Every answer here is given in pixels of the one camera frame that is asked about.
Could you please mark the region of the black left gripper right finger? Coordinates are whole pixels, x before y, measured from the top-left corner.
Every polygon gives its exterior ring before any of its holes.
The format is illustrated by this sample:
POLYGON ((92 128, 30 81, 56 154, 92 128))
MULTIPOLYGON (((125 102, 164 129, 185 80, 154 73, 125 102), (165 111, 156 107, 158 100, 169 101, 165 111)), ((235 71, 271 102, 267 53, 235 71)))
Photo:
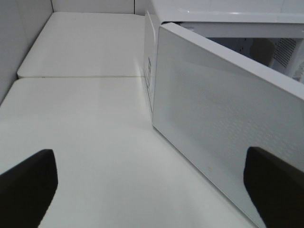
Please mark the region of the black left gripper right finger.
POLYGON ((303 171, 260 147, 249 147, 243 183, 266 227, 304 226, 303 171))

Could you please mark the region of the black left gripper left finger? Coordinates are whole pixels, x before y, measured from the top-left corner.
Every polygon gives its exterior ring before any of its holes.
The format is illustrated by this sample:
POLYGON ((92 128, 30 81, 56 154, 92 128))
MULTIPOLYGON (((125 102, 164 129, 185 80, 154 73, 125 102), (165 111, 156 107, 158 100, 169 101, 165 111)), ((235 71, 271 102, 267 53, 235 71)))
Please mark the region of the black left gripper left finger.
POLYGON ((0 226, 37 228, 58 186, 52 149, 43 149, 0 176, 0 226))

